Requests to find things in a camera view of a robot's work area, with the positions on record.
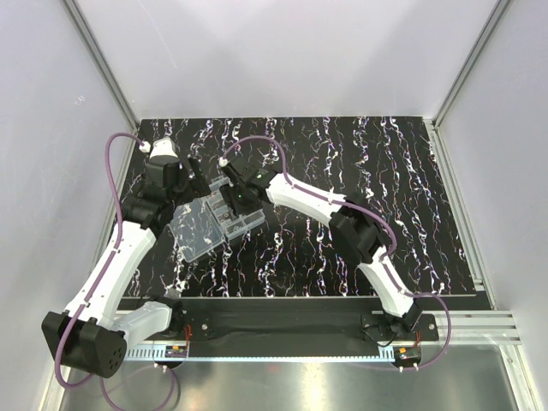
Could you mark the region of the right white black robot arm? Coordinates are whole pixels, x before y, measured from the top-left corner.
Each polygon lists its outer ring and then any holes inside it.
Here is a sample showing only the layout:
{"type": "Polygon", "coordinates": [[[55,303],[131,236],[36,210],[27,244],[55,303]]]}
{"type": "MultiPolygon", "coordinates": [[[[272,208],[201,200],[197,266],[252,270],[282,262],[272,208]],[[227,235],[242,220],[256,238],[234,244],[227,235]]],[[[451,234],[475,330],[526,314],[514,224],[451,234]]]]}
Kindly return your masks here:
{"type": "Polygon", "coordinates": [[[252,166],[240,157],[221,157],[219,165],[229,178],[221,187],[225,201],[237,215],[257,211],[264,204],[284,206],[312,218],[331,233],[336,254],[358,268],[381,302],[381,325],[396,336],[414,331],[422,310],[403,283],[382,238],[385,222],[366,209],[358,194],[333,194],[301,182],[282,166],[252,166]]]}

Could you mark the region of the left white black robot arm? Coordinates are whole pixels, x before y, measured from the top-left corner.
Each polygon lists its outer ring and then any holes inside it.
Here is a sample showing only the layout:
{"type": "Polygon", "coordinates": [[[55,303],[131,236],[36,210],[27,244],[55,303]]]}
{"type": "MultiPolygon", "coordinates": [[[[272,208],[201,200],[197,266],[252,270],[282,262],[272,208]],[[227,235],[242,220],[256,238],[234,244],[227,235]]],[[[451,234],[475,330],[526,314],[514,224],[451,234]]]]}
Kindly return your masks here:
{"type": "Polygon", "coordinates": [[[155,334],[177,337],[185,327],[174,297],[156,297],[116,316],[129,281],[176,208],[211,192],[198,160],[184,166],[172,139],[140,141],[139,149],[148,156],[142,184],[125,200],[113,196],[116,227],[103,255],[74,299],[61,313],[47,313],[41,325],[57,382],[66,389],[73,385],[63,378],[63,367],[110,378],[128,350],[155,334]]]}

